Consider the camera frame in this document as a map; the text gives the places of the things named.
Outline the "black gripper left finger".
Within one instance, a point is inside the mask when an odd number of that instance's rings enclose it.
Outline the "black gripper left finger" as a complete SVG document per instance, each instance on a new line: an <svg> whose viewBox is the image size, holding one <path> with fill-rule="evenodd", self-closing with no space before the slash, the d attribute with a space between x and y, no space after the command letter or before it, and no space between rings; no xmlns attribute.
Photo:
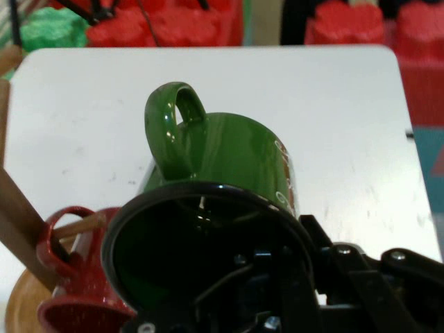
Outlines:
<svg viewBox="0 0 444 333"><path fill-rule="evenodd" d="M239 296L240 332L318 332L313 265L301 245L256 247Z"/></svg>

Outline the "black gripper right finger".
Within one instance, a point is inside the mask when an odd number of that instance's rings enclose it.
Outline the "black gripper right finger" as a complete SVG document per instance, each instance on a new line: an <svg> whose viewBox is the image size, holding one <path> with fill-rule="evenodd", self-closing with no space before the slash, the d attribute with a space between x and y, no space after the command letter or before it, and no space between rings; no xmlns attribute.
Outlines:
<svg viewBox="0 0 444 333"><path fill-rule="evenodd" d="M326 295L332 332L442 332L443 264L406 248L373 259L334 243L312 215L299 222L310 240L316 290Z"/></svg>

